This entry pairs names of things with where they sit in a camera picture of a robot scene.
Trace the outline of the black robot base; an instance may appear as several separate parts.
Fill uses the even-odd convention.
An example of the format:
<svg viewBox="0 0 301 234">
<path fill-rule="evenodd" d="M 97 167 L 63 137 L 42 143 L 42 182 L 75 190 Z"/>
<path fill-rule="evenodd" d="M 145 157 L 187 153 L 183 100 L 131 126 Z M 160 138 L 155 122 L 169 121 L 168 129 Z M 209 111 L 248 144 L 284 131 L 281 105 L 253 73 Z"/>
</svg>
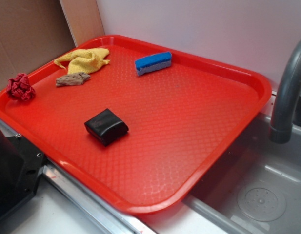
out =
<svg viewBox="0 0 301 234">
<path fill-rule="evenodd" d="M 45 160 L 27 138 L 0 129 L 0 222 L 36 195 Z"/>
</svg>

